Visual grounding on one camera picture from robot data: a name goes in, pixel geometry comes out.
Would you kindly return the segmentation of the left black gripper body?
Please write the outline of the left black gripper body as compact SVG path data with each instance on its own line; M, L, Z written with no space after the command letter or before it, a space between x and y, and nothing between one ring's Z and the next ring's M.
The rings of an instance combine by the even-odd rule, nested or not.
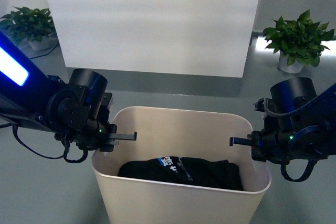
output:
M100 98L92 96L91 101L91 104L81 104L64 98L57 106L57 122L62 123L65 129L54 137L62 142L65 152L70 150L72 142L84 152L97 149L112 152L119 143L116 140L117 126L108 122L112 93L104 93Z

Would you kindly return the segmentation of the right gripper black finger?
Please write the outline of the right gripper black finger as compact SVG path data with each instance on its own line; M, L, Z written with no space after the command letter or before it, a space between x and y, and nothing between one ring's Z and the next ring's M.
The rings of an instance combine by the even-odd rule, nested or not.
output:
M241 138L241 137L230 137L229 139L229 145L233 146L235 144L238 145L245 145L245 146L252 146L253 143L250 139L247 138Z

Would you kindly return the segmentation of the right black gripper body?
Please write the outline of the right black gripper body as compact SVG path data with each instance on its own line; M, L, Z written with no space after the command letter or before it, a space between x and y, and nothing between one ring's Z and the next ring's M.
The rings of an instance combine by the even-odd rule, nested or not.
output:
M328 158L323 150L323 137L327 131L319 124L309 126L294 125L290 118L264 118L264 128L253 131L251 141L252 158L256 161L270 161L288 164L294 159L319 161Z

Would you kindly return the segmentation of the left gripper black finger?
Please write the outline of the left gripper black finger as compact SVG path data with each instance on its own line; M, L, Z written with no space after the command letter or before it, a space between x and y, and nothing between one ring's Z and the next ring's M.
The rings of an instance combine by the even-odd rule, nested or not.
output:
M111 133L111 134L109 134L109 139L111 139L111 140L136 141L137 132L134 132L133 134Z

